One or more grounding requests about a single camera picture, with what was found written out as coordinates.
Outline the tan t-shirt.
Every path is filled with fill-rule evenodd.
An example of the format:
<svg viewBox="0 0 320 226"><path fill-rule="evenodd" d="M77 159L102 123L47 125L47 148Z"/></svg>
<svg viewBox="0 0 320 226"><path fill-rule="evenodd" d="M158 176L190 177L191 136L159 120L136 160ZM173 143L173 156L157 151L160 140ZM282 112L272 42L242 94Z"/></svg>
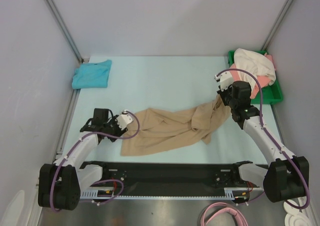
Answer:
<svg viewBox="0 0 320 226"><path fill-rule="evenodd" d="M144 156L193 145L199 141L209 144L212 133L231 115L220 95L196 107L170 112L148 108L135 114L138 122L127 126L125 137L138 134L122 142L121 156Z"/></svg>

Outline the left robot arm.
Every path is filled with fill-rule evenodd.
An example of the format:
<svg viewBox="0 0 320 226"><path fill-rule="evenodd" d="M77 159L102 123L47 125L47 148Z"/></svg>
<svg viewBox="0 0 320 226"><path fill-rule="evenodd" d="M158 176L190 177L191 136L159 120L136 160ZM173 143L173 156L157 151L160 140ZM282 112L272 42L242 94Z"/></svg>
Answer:
<svg viewBox="0 0 320 226"><path fill-rule="evenodd" d="M114 142L127 131L133 122L128 112L114 115L109 109L96 108L93 117L88 119L80 129L76 143L65 155L52 164L44 164L39 171L39 189L37 202L40 207L51 208L54 212L73 210L77 207L81 195L93 185L104 186L111 183L113 187L124 184L100 165L83 166L87 156L105 138Z"/></svg>

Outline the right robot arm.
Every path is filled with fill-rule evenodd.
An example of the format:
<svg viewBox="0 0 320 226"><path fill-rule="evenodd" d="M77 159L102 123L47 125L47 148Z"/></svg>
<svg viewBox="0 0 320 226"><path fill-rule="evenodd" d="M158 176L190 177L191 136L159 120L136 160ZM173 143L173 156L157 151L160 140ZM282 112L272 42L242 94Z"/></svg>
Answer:
<svg viewBox="0 0 320 226"><path fill-rule="evenodd" d="M235 186L245 183L264 189L271 202L306 197L310 203L309 162L304 156L296 156L276 139L264 123L262 109L251 104L251 87L248 82L236 81L217 93L224 105L229 106L234 122L255 142L265 157L268 168L263 169L252 162L242 163L230 175Z"/></svg>

